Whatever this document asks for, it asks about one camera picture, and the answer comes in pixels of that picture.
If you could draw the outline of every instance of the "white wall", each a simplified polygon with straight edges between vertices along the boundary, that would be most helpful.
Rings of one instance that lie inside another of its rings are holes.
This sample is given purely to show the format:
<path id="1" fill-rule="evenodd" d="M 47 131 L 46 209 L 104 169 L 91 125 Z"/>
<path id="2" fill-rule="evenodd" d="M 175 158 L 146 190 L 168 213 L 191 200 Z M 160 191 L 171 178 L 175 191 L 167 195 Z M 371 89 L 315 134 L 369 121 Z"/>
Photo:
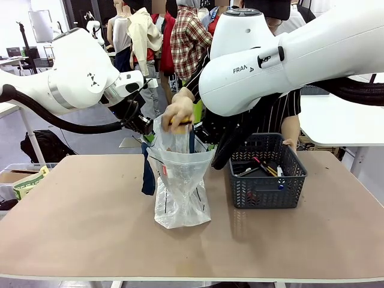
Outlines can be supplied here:
<path id="1" fill-rule="evenodd" d="M 28 11 L 49 10 L 53 22 L 60 21 L 63 31 L 67 31 L 65 14 L 62 10 L 61 0 L 0 0 L 0 55 L 8 56 L 6 48 L 24 47 L 24 41 L 16 22 L 22 22 L 30 46 L 37 46 L 39 54 L 45 58 L 44 45 L 36 44 Z"/>

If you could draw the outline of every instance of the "gray plastic basket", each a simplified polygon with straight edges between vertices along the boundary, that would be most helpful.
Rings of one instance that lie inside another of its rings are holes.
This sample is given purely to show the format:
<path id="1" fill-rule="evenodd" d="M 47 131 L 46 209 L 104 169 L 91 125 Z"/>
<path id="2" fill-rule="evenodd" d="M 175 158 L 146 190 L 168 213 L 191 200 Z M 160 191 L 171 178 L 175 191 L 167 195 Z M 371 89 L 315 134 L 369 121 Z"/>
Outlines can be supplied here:
<path id="1" fill-rule="evenodd" d="M 237 177 L 236 165 L 253 157 L 276 162 L 284 177 Z M 307 171 L 280 134 L 254 134 L 235 152 L 230 162 L 230 183 L 234 206 L 238 209 L 295 208 Z"/>

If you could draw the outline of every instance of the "brown table surface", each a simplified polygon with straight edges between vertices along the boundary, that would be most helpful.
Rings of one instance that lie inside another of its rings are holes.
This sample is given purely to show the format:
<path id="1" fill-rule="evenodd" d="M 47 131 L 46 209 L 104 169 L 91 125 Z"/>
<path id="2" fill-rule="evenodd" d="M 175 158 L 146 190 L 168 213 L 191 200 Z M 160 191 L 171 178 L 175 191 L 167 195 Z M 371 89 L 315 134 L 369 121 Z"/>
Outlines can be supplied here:
<path id="1" fill-rule="evenodd" d="M 0 221 L 0 274 L 220 281 L 384 277 L 384 209 L 328 152 L 300 152 L 298 208 L 237 210 L 227 171 L 205 176 L 212 221 L 166 230 L 141 155 L 72 156 Z"/>

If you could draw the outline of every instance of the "beige jacket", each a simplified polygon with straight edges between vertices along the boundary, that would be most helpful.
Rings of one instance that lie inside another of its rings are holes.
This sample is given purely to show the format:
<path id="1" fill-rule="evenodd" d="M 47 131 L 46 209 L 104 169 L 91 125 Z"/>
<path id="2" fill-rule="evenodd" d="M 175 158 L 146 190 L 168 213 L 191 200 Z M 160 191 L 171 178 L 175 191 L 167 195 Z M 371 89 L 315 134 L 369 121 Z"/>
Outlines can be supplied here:
<path id="1" fill-rule="evenodd" d="M 147 50 L 152 49 L 155 53 L 159 51 L 163 45 L 163 36 L 154 25 L 146 8 L 141 8 L 128 17 L 127 33 L 132 39 L 132 49 L 139 62 L 140 70 L 144 76 L 148 76 Z"/>

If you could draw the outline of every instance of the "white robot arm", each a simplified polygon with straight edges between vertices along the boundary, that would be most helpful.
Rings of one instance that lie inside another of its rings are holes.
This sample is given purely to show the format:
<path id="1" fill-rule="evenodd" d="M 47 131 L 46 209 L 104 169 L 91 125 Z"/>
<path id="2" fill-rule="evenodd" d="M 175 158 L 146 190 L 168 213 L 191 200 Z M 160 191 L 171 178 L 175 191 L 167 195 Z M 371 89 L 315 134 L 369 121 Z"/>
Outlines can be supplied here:
<path id="1" fill-rule="evenodd" d="M 217 24 L 200 96 L 210 111 L 231 116 L 252 109 L 267 95 L 384 72 L 383 15 L 382 0 L 349 1 L 274 37 L 257 10 L 228 11 Z"/>
<path id="2" fill-rule="evenodd" d="M 55 116 L 101 102 L 124 121 L 120 128 L 125 126 L 144 134 L 151 132 L 152 121 L 138 111 L 143 104 L 138 100 L 141 99 L 138 91 L 147 86 L 157 87 L 155 79 L 147 81 L 139 71 L 120 73 L 84 29 L 62 34 L 53 46 L 56 61 L 47 72 L 19 77 L 0 70 L 0 102 L 27 106 L 54 121 Z M 97 129 L 88 132 L 82 129 L 81 133 L 93 134 Z"/>

